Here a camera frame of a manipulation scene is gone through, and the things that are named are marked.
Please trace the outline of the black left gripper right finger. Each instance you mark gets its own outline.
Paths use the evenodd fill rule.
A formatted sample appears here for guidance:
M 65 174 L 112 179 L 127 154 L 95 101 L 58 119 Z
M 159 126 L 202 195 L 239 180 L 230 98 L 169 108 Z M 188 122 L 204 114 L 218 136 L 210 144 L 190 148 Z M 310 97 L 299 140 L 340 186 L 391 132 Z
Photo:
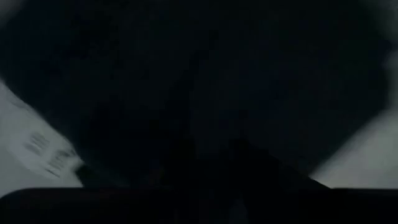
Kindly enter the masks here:
M 245 139 L 228 143 L 220 162 L 219 185 L 231 190 L 326 190 L 328 187 L 284 164 Z

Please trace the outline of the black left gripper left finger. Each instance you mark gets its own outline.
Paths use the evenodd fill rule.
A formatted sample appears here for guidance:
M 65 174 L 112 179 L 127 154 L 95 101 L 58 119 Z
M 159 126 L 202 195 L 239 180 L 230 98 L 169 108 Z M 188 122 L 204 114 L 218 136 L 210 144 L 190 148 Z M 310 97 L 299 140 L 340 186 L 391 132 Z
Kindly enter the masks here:
M 206 185 L 219 164 L 218 149 L 205 149 L 190 139 L 158 142 L 149 147 L 149 187 L 187 189 Z

